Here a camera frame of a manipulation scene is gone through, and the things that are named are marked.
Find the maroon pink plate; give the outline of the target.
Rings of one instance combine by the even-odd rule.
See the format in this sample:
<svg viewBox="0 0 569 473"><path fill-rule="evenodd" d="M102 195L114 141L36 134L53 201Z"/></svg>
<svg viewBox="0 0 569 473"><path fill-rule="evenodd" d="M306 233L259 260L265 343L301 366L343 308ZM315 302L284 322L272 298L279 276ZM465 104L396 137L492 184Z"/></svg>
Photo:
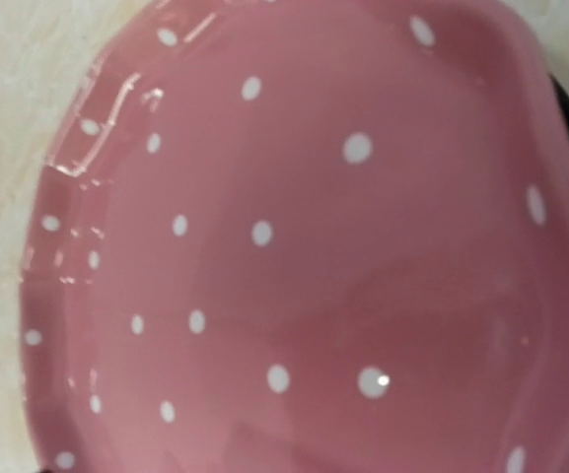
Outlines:
<svg viewBox="0 0 569 473"><path fill-rule="evenodd" d="M40 172L50 472L569 472L569 133L500 1L153 1Z"/></svg>

